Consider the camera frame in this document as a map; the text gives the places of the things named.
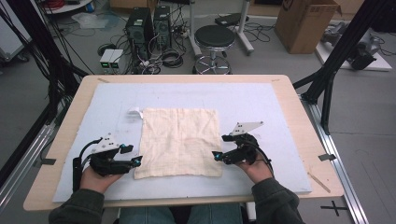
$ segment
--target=cardboard box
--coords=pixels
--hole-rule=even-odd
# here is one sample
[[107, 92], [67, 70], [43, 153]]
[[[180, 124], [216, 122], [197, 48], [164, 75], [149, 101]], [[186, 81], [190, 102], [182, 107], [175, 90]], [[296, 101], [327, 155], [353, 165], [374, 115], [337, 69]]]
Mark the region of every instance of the cardboard box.
[[313, 53], [338, 9], [333, 0], [284, 0], [276, 34], [289, 53]]
[[116, 11], [131, 12], [134, 7], [149, 7], [150, 12], [154, 11], [158, 0], [110, 0], [110, 7]]

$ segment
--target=metal rail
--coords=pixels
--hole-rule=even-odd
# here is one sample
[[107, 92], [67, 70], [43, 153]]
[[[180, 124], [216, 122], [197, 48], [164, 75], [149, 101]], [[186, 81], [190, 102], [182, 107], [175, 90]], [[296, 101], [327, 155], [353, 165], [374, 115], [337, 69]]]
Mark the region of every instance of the metal rail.
[[318, 105], [311, 105], [306, 101], [302, 101], [302, 104], [305, 108], [309, 109], [307, 112], [312, 115], [314, 127], [317, 129], [318, 137], [321, 140], [326, 152], [329, 155], [333, 154], [336, 157], [336, 159], [332, 161], [332, 166], [334, 167], [334, 170], [344, 187], [344, 198], [354, 222], [356, 224], [368, 224], [369, 221], [367, 220], [363, 208], [361, 207], [361, 203], [355, 190], [353, 189], [352, 183], [349, 180], [349, 176], [347, 175], [347, 171], [343, 162], [341, 161], [337, 148], [335, 147], [334, 141], [330, 135], [326, 134], [325, 130], [320, 124], [321, 114]]

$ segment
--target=beige towel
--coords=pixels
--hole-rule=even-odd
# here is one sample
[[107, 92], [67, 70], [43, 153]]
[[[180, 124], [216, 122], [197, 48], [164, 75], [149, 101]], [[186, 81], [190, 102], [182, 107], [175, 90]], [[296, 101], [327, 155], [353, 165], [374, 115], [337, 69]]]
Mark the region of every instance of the beige towel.
[[134, 178], [164, 175], [221, 176], [216, 110], [147, 108], [143, 111], [139, 154], [142, 165]]

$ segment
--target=computer tower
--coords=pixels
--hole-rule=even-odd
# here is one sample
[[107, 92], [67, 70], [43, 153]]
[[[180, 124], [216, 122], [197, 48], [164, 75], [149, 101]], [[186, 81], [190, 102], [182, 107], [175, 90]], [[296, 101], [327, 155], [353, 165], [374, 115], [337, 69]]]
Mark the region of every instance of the computer tower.
[[148, 60], [154, 48], [154, 29], [148, 7], [134, 7], [125, 25], [126, 33], [134, 53], [142, 60]]
[[167, 49], [172, 47], [171, 38], [171, 9], [169, 6], [156, 6], [154, 11], [154, 32], [157, 49]]

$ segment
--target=sleeve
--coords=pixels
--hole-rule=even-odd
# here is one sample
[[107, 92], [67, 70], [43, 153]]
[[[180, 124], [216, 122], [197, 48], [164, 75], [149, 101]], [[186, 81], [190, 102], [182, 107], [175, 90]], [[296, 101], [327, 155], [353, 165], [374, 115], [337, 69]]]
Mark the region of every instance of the sleeve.
[[304, 223], [297, 210], [299, 198], [274, 178], [265, 179], [252, 188], [257, 223]]
[[49, 224], [100, 224], [105, 196], [90, 189], [79, 189], [67, 202], [49, 213]]

